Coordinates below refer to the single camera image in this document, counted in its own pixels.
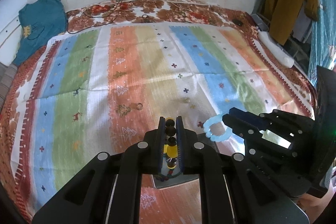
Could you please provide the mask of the person's right hand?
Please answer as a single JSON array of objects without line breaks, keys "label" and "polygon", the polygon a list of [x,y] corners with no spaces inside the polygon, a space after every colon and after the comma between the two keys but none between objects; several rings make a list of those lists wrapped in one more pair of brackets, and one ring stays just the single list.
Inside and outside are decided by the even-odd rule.
[{"label": "person's right hand", "polygon": [[322,198],[313,197],[309,194],[304,194],[297,202],[297,205],[308,216],[309,222],[313,223],[326,209],[331,201],[334,193],[327,193]]}]

